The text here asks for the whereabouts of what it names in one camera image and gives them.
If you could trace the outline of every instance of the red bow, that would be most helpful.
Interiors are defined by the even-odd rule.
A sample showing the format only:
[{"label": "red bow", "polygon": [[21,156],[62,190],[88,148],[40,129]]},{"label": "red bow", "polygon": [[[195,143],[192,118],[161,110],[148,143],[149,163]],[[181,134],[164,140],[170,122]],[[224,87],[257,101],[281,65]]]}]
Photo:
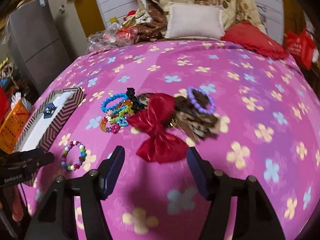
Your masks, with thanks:
[{"label": "red bow", "polygon": [[162,122],[174,111],[176,99],[166,94],[152,94],[148,109],[141,110],[128,118],[128,123],[150,135],[143,142],[137,155],[147,162],[167,163],[186,157],[188,145],[180,138],[167,133]]}]

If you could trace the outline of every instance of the pink floral bedsheet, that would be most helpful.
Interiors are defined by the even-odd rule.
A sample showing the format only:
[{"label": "pink floral bedsheet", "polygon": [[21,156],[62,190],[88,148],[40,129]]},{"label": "pink floral bedsheet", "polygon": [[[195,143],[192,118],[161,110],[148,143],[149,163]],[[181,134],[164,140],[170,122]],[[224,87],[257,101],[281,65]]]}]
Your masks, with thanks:
[{"label": "pink floral bedsheet", "polygon": [[[196,145],[200,155],[229,176],[254,175],[262,184],[284,229],[294,239],[320,197],[319,101],[293,58],[273,61],[229,42],[168,41],[134,45],[79,57],[48,87],[36,106],[56,88],[81,87],[86,98],[69,118],[51,151],[54,164],[25,187],[30,213],[60,174],[79,177],[99,166],[117,145],[126,159],[113,194],[102,202],[114,240],[198,239],[209,203],[198,193],[186,160],[146,163],[135,153],[148,138],[130,126],[103,133],[100,110],[106,97],[126,92],[186,96],[188,86],[212,96],[221,134]],[[174,132],[190,146],[194,142]],[[60,169],[64,146],[81,141],[87,158],[80,170]],[[77,160],[72,149],[68,161]],[[235,208],[226,239],[231,239]],[[79,238],[85,239],[80,199],[76,198]]]}]

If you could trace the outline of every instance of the red ruffled cushion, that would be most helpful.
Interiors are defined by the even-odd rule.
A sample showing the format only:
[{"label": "red ruffled cushion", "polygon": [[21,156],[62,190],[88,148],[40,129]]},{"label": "red ruffled cushion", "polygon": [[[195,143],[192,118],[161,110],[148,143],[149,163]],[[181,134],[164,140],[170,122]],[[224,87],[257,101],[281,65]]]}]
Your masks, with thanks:
[{"label": "red ruffled cushion", "polygon": [[231,26],[221,40],[240,44],[245,49],[252,50],[271,59],[289,57],[289,53],[279,43],[269,38],[249,22],[241,22]]}]

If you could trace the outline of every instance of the metal screw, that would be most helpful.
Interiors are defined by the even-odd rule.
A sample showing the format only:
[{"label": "metal screw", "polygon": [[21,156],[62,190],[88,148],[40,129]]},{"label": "metal screw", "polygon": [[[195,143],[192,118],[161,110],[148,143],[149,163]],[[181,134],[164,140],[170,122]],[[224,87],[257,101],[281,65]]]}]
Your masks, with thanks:
[{"label": "metal screw", "polygon": [[221,177],[223,175],[223,171],[220,171],[220,170],[215,170],[214,171],[214,174],[218,177]]},{"label": "metal screw", "polygon": [[90,176],[95,176],[98,174],[98,170],[91,170],[89,171]]},{"label": "metal screw", "polygon": [[61,175],[56,177],[56,182],[62,182],[63,180],[64,180],[64,177]]},{"label": "metal screw", "polygon": [[256,181],[257,181],[257,178],[256,178],[255,176],[252,176],[252,175],[250,175],[250,176],[248,177],[248,179],[249,179],[251,182],[256,182]]}]

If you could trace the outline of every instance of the orange basket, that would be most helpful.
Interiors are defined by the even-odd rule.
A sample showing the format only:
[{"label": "orange basket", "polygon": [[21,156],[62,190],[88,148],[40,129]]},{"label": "orange basket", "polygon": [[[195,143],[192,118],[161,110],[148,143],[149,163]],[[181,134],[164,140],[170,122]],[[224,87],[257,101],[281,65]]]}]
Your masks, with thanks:
[{"label": "orange basket", "polygon": [[10,111],[0,128],[0,148],[11,154],[23,127],[29,119],[29,112],[20,100]]}]

